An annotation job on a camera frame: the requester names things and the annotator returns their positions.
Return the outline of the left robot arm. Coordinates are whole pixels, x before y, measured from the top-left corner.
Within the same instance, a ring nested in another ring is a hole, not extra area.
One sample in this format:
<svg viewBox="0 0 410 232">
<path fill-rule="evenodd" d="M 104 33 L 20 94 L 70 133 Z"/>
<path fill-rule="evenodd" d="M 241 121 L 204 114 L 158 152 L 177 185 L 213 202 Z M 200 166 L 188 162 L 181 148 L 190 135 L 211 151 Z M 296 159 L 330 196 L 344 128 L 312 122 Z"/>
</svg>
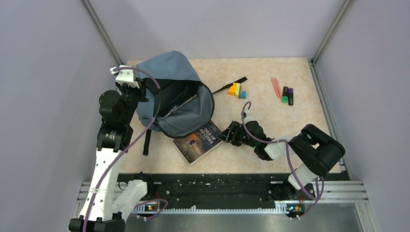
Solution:
<svg viewBox="0 0 410 232">
<path fill-rule="evenodd" d="M 134 207 L 155 194 L 153 184 L 133 180 L 119 197 L 115 188 L 124 154 L 133 144 L 130 126 L 139 102 L 146 101 L 145 87 L 139 82 L 116 83 L 99 98 L 102 124 L 97 134 L 96 163 L 83 208 L 69 222 L 71 232 L 123 232 Z"/>
</svg>

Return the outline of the dark Tale of Two Cities book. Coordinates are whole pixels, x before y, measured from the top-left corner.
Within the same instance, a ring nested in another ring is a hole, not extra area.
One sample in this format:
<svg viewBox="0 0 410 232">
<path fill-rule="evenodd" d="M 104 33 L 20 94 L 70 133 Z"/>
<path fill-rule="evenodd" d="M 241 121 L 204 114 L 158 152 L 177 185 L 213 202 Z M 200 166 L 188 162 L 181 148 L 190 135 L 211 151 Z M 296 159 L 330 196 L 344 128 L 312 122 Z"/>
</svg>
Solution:
<svg viewBox="0 0 410 232">
<path fill-rule="evenodd" d="M 193 165 L 214 148 L 221 140 L 217 138 L 221 130 L 212 121 L 185 138 L 174 139 L 173 143 L 189 165 Z"/>
</svg>

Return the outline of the blue cover Crusoe book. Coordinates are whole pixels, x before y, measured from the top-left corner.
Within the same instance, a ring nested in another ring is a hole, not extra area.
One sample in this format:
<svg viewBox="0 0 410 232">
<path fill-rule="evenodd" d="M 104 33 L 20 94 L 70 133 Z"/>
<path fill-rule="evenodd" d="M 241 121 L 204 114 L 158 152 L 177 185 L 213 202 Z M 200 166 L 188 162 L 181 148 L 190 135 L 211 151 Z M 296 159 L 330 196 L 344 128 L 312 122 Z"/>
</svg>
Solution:
<svg viewBox="0 0 410 232">
<path fill-rule="evenodd" d="M 189 101 L 193 100 L 194 98 L 197 97 L 197 94 L 193 95 L 190 98 L 187 98 L 184 101 L 177 101 L 169 110 L 166 114 L 164 114 L 163 117 L 168 117 L 171 113 L 173 113 L 174 111 L 176 111 L 177 109 L 179 109 L 180 107 L 182 107 L 183 105 L 185 105 L 186 103 L 188 103 Z"/>
</svg>

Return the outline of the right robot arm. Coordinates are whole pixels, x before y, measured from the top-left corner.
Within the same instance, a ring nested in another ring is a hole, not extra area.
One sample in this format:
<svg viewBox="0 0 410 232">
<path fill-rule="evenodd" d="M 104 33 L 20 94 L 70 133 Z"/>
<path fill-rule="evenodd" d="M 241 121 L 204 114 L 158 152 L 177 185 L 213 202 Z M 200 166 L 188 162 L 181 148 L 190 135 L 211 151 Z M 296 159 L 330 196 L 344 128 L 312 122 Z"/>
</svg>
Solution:
<svg viewBox="0 0 410 232">
<path fill-rule="evenodd" d="M 295 136 L 271 139 L 255 120 L 232 121 L 217 138 L 234 146 L 252 147 L 257 157 L 265 161 L 296 155 L 302 164 L 291 172 L 283 186 L 289 199 L 297 199 L 309 182 L 325 177 L 346 153 L 338 141 L 313 124 L 307 124 Z"/>
</svg>

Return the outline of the blue student backpack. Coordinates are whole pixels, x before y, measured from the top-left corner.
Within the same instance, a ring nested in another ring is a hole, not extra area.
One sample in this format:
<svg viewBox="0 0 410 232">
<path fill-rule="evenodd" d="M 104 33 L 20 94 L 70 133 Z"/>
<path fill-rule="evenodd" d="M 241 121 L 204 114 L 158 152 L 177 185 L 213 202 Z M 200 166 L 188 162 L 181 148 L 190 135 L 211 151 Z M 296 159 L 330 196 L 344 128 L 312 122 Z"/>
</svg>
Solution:
<svg viewBox="0 0 410 232">
<path fill-rule="evenodd" d="M 170 138 L 185 138 L 210 122 L 215 101 L 213 92 L 204 84 L 187 57 L 170 51 L 136 65 L 136 77 L 146 84 L 148 102 L 139 103 L 136 113 L 143 126 L 155 122 L 146 132 L 143 155 L 148 154 L 151 132 L 160 131 Z M 197 94 L 168 117 L 164 114 L 178 101 Z"/>
</svg>

